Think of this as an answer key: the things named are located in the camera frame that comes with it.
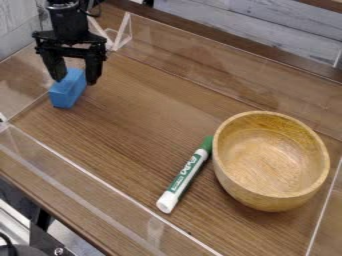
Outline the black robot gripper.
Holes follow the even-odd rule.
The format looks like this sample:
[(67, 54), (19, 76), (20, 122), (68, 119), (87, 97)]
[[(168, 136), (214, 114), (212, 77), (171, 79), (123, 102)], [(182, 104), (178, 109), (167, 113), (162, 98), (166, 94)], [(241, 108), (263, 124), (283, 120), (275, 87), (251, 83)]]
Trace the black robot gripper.
[(87, 84), (95, 85), (106, 61), (107, 39), (90, 31), (90, 14), (82, 6), (47, 6), (47, 11), (52, 29), (33, 32), (32, 37), (48, 73), (61, 81), (67, 75), (64, 57), (84, 59)]

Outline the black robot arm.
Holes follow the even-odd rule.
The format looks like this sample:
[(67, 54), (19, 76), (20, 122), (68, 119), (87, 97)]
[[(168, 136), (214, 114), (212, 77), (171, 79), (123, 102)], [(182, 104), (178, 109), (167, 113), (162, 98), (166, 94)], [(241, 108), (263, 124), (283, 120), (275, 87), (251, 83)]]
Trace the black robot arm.
[(64, 58), (79, 58), (86, 63), (86, 80), (95, 85), (107, 60), (107, 39), (94, 34), (88, 28), (88, 18), (84, 0), (47, 0), (52, 29), (35, 31), (36, 53), (43, 59), (52, 79), (60, 82), (67, 76)]

